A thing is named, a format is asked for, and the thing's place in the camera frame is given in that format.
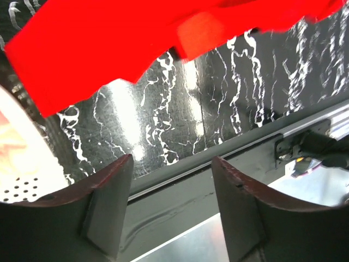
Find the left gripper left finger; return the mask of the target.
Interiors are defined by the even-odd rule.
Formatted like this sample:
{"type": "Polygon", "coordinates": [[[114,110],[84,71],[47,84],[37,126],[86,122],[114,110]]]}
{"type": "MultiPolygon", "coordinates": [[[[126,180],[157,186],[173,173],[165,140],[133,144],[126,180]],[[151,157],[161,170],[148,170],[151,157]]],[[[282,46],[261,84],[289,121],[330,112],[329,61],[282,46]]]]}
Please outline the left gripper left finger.
{"type": "Polygon", "coordinates": [[[1,204],[1,261],[115,261],[133,168],[126,154],[34,202],[1,204]]]}

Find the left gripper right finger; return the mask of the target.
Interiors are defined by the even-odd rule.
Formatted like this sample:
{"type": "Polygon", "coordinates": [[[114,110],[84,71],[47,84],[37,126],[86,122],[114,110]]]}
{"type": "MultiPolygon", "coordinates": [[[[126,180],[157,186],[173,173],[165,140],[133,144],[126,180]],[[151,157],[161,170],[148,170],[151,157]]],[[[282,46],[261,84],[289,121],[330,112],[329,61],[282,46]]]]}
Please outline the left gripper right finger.
{"type": "Polygon", "coordinates": [[[348,206],[279,192],[215,157],[212,173],[230,261],[348,261],[348,206]]]}

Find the red t shirt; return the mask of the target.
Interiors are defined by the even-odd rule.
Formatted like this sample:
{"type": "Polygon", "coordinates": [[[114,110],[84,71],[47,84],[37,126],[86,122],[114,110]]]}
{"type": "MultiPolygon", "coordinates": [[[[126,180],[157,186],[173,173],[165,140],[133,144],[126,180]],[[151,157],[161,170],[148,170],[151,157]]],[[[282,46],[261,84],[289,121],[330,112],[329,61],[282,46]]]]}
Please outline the red t shirt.
{"type": "Polygon", "coordinates": [[[116,79],[136,83],[164,52],[191,61],[256,29],[319,22],[344,1],[47,1],[4,47],[42,116],[116,79]]]}

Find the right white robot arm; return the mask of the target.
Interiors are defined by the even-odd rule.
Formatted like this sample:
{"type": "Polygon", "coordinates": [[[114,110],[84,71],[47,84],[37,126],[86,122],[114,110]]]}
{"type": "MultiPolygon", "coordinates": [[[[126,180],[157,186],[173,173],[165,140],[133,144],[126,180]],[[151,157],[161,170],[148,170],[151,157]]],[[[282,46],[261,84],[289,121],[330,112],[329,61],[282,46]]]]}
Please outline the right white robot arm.
{"type": "Polygon", "coordinates": [[[324,134],[309,131],[300,143],[302,156],[321,161],[326,168],[340,168],[348,171],[348,135],[336,140],[324,134]]]}

